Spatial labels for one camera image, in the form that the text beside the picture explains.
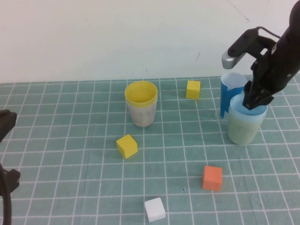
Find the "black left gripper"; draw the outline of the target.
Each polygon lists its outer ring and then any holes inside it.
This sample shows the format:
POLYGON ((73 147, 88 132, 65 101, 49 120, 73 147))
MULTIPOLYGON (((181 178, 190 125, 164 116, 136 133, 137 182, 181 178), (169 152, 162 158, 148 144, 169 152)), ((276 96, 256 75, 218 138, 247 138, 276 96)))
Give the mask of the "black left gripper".
POLYGON ((0 111, 0 142, 14 128, 16 119, 17 113, 11 112, 9 109, 0 111))

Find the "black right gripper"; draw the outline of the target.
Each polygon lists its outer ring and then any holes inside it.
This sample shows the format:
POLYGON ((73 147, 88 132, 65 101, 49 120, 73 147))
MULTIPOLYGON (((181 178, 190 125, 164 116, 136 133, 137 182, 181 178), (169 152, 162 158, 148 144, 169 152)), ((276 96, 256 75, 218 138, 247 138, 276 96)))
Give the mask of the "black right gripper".
POLYGON ((300 70, 300 44, 277 42, 251 69, 253 80, 245 84, 242 102, 249 110, 268 105, 300 70))

